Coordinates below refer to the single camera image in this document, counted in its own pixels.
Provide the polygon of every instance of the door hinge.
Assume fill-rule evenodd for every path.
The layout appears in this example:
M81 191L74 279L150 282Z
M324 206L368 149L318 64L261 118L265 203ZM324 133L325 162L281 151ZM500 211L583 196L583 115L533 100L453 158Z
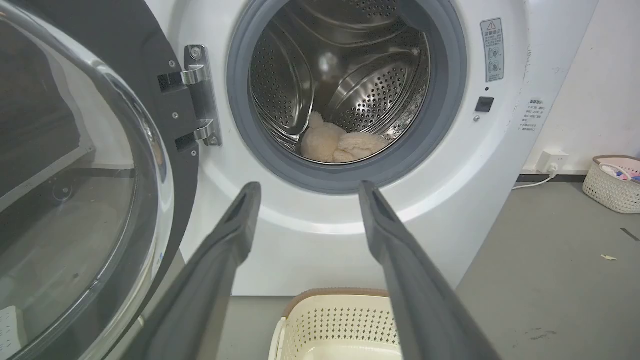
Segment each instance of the door hinge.
M184 70L180 72L182 83L189 88L198 129L193 132L196 140L207 146L221 146L218 109L213 92L211 67L207 48L203 45L184 47Z

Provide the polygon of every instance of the stainless steel drum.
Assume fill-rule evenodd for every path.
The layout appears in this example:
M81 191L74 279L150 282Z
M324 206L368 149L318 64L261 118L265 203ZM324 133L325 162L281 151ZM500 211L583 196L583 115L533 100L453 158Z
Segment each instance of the stainless steel drum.
M396 15L396 0L294 0L263 31L250 81L260 121L301 156L311 111L391 146L416 118L429 76L426 37Z

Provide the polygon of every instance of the sticker on wall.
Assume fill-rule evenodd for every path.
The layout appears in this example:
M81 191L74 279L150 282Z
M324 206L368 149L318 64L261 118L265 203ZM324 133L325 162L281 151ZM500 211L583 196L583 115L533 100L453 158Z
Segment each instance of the sticker on wall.
M542 128L542 120L546 113L547 107L544 101L537 97L531 99L527 105L527 111L525 111L522 120L518 124L518 130L535 134L536 130Z
M502 20L498 18L482 21L480 28L484 39L486 82L501 80L504 78Z

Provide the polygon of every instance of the open door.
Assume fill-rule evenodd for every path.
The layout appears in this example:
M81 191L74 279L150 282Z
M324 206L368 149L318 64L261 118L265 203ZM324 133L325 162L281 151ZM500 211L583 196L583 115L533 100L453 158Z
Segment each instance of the open door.
M186 52L144 1L0 1L0 359L101 358L162 281L220 143Z

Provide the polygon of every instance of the plastic basket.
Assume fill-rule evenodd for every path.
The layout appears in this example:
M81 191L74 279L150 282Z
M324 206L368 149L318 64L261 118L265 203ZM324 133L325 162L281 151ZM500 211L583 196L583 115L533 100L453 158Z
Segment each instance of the plastic basket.
M615 172L623 172L627 179L609 175L604 170L606 167ZM640 213L640 182L631 179L629 172L640 172L640 159L631 156L596 156L584 180L582 191L618 213Z
M402 353L387 292L307 291L278 322L269 360L400 360Z

